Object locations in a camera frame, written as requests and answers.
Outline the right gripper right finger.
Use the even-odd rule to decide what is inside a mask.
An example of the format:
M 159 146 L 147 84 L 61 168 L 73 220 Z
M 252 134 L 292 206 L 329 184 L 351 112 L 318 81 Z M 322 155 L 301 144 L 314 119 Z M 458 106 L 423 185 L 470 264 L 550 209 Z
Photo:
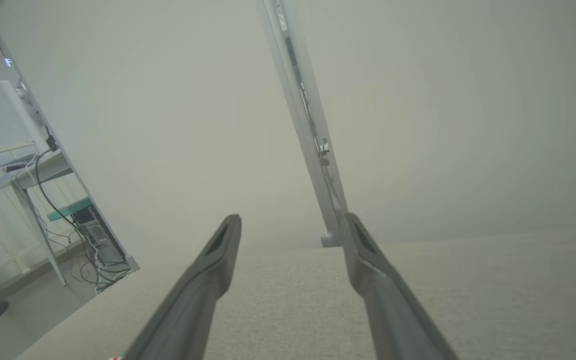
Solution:
M 414 292 L 352 212 L 343 214 L 343 252 L 350 284 L 365 303 L 378 360 L 457 360 Z

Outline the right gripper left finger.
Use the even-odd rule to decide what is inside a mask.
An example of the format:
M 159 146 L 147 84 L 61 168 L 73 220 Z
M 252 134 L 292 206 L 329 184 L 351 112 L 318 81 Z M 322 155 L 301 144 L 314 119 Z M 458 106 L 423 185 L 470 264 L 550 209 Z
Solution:
M 233 280 L 242 218 L 230 214 L 165 296 L 124 360 L 202 360 L 217 301 Z

